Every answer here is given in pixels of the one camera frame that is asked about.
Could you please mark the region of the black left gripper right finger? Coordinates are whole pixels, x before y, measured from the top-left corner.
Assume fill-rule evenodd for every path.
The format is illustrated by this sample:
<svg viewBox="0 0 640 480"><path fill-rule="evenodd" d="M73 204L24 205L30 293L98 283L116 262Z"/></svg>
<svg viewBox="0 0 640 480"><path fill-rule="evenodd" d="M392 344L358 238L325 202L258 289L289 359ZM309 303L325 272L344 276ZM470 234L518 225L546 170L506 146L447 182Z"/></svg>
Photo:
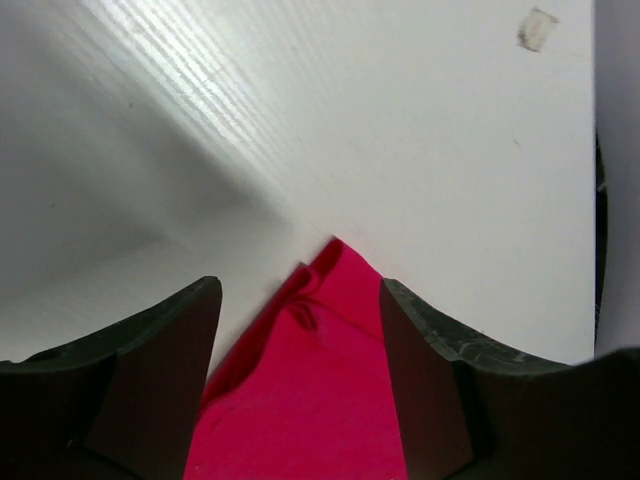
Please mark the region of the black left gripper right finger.
<svg viewBox="0 0 640 480"><path fill-rule="evenodd" d="M412 479L635 479L639 352L569 366L505 345L402 283L380 289Z"/></svg>

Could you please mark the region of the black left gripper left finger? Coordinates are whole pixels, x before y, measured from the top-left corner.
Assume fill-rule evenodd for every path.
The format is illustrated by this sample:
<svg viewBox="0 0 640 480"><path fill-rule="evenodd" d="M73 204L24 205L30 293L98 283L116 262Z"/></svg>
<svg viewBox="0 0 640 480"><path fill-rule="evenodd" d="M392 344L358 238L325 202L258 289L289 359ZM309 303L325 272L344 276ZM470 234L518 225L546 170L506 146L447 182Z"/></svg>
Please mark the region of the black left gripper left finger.
<svg viewBox="0 0 640 480"><path fill-rule="evenodd" d="M90 335L1 365L5 479L179 479L222 303L206 276Z"/></svg>

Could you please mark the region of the red t shirt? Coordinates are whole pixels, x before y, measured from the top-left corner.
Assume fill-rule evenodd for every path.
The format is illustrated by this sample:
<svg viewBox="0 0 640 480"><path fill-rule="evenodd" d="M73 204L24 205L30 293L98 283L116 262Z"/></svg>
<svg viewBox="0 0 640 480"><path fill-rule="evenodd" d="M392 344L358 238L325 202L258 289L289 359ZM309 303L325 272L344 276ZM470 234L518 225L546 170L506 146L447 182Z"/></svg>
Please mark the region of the red t shirt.
<svg viewBox="0 0 640 480"><path fill-rule="evenodd" d="M299 265L214 371L188 479L403 479L380 274L339 239Z"/></svg>

